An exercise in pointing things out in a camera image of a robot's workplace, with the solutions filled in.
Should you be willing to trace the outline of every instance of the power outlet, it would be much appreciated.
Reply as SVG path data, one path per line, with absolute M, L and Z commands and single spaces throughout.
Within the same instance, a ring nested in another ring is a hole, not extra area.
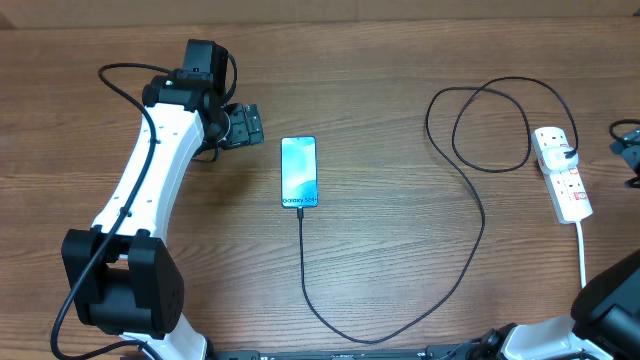
M 560 128 L 544 127 L 537 129 L 531 134 L 531 140 L 541 168 L 545 166 L 542 156 L 545 150 L 555 147 L 571 149 L 567 142 L 566 134 Z M 559 172 L 545 173 L 544 179 L 558 222 L 561 224 L 575 223 L 593 213 L 576 166 Z

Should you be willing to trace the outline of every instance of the white cable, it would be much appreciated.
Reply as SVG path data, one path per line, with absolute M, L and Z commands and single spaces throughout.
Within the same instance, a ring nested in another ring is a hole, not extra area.
M 576 221 L 576 232 L 578 233 L 578 256 L 580 257 L 580 284 L 584 288 L 587 285 L 587 270 L 584 265 L 584 239 L 582 238 L 580 221 Z

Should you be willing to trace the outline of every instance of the phone screen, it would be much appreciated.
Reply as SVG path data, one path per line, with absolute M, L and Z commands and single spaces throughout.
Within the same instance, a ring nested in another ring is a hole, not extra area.
M 318 206 L 318 166 L 313 136 L 282 139 L 282 206 Z

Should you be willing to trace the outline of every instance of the wooden table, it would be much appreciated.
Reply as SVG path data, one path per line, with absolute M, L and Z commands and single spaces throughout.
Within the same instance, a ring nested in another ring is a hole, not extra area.
M 179 67 L 189 38 L 235 55 L 235 100 L 259 104 L 266 136 L 215 164 L 191 164 L 173 209 L 168 241 L 185 280 L 184 312 L 217 349 L 420 348 L 567 313 L 579 291 L 575 228 L 558 224 L 532 158 L 506 174 L 464 167 L 487 228 L 440 309 L 376 346 L 333 334 L 302 298 L 296 215 L 279 204 L 279 140 L 318 139 L 320 206 L 305 220 L 310 297 L 339 329 L 372 339 L 449 290 L 479 230 L 468 188 L 426 139 L 433 95 L 505 75 L 547 81 L 578 125 L 595 212 L 584 221 L 593 277 L 640 246 L 640 192 L 624 188 L 633 172 L 609 151 L 607 134 L 613 120 L 640 116 L 638 34 L 634 18 L 0 32 L 0 358 L 52 357 L 50 328 L 69 290 L 61 242 L 67 229 L 90 226 L 137 136 L 140 114 L 96 70 L 126 61 Z M 153 75 L 108 74 L 134 94 Z M 533 129 L 569 133 L 542 87 L 496 88 L 521 102 Z M 469 95 L 445 95 L 433 110 L 447 153 Z M 494 168 L 526 150 L 519 113 L 491 95 L 468 110 L 457 142 L 470 161 Z M 73 309 L 61 336 L 73 354 L 116 340 L 82 326 Z

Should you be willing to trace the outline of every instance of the smartphone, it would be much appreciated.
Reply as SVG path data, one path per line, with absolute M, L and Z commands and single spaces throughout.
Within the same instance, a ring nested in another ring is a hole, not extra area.
M 281 142 L 282 206 L 318 206 L 316 138 L 286 137 Z

